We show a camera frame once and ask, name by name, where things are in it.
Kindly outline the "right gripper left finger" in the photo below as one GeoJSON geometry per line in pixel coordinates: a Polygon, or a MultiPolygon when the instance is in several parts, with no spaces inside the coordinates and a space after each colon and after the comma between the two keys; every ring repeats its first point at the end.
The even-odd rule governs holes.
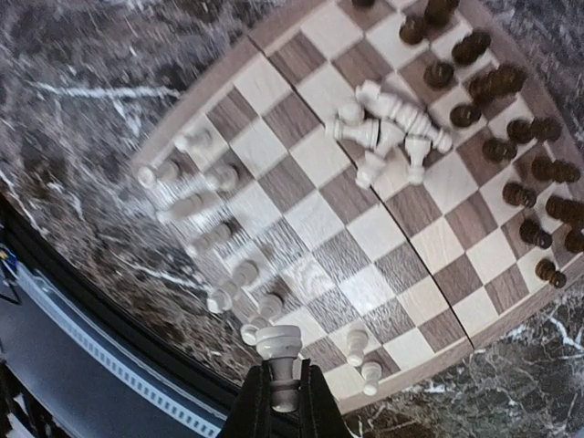
{"type": "Polygon", "coordinates": [[[222,438],[267,438],[271,433],[270,371],[252,367],[224,427],[222,438]]]}

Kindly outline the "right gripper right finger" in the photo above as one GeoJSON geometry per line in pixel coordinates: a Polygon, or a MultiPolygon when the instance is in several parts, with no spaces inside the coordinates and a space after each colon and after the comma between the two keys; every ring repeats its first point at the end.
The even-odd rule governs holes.
{"type": "Polygon", "coordinates": [[[301,363],[298,416],[301,438],[351,437],[322,370],[309,359],[301,363]]]}

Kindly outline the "white pawn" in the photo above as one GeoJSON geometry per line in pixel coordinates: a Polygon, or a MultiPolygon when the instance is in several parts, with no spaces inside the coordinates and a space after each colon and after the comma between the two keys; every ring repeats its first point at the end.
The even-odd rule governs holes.
{"type": "Polygon", "coordinates": [[[201,256],[215,246],[225,243],[232,236],[232,229],[227,223],[220,223],[209,231],[194,238],[186,247],[189,256],[201,256]]]}
{"type": "Polygon", "coordinates": [[[374,396],[378,393],[382,374],[381,365],[375,361],[369,361],[362,365],[361,376],[364,379],[363,393],[374,396]]]}
{"type": "Polygon", "coordinates": [[[365,330],[353,329],[347,334],[347,363],[352,367],[362,365],[365,352],[369,343],[369,336],[365,330]]]}
{"type": "Polygon", "coordinates": [[[167,183],[180,175],[180,169],[175,162],[164,162],[160,167],[141,166],[137,171],[137,181],[145,188],[151,188],[158,183],[167,183]]]}

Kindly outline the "wooden chessboard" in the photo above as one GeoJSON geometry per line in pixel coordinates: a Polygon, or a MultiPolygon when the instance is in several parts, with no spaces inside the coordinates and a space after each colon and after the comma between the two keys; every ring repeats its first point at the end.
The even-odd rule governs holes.
{"type": "Polygon", "coordinates": [[[193,257],[203,278],[233,281],[230,310],[245,334],[262,312],[301,329],[303,356],[324,370],[342,412],[400,391],[457,362],[558,295],[537,265],[569,283],[583,256],[547,203],[581,199],[582,182],[537,180],[534,164],[578,162],[565,131],[524,140],[488,161],[510,124],[557,110],[534,77],[482,108],[464,129],[450,120],[479,77],[526,64],[479,1],[463,1],[444,27],[415,45],[400,38],[423,1],[294,1],[216,63],[167,114],[132,163],[175,162],[180,175],[146,188],[157,212],[194,193],[217,205],[167,224],[185,247],[220,223],[232,236],[193,257]],[[406,139],[378,145],[380,120],[356,100],[370,80],[424,110],[453,139],[446,153],[406,139]],[[208,129],[210,150],[174,141],[208,129]],[[347,334],[365,330],[363,363],[378,362],[378,393],[363,393],[347,363],[347,334]]]}

